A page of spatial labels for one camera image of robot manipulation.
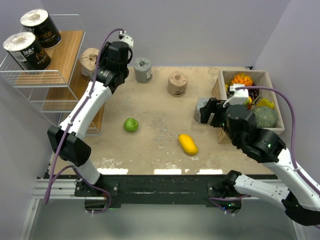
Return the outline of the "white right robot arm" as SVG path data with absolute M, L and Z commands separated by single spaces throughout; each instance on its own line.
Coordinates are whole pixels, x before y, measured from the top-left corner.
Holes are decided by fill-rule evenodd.
M 249 158 L 270 169 L 285 187 L 269 185 L 231 170 L 214 186 L 224 197 L 237 193 L 256 197 L 280 207 L 303 226 L 320 226 L 320 185 L 294 161 L 281 138 L 258 127 L 255 114 L 242 104 L 230 105 L 210 98 L 199 109 L 200 122 L 222 128 L 233 146 Z

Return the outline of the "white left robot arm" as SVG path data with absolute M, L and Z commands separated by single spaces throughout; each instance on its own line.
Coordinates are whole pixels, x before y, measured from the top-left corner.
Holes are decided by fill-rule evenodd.
M 68 117 L 58 127 L 51 126 L 47 131 L 53 152 L 69 162 L 87 181 L 85 189 L 92 196 L 99 196 L 104 190 L 104 184 L 98 180 L 100 173 L 90 161 L 92 150 L 84 138 L 100 108 L 128 77 L 133 46 L 132 39 L 107 42 L 95 73 L 96 80 L 89 82 Z

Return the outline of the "black paper towel roll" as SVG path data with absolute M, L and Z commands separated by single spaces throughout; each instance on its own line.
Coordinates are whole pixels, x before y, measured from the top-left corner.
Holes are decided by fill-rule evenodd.
M 11 35 L 2 46 L 25 71 L 44 71 L 51 65 L 51 57 L 32 32 Z
M 34 9 L 20 17 L 20 23 L 28 32 L 32 32 L 44 49 L 57 46 L 62 36 L 50 14 L 44 9 Z

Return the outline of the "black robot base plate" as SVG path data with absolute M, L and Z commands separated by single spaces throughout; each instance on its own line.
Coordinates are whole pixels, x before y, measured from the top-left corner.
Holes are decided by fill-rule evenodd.
M 240 193 L 229 186 L 227 174 L 214 175 L 101 175 L 88 186 L 83 181 L 75 185 L 75 196 L 85 197 L 87 210 L 101 210 L 103 201 L 111 208 L 122 205 L 205 205 L 212 207 L 210 198 L 223 207 L 231 199 L 235 209 L 241 207 Z

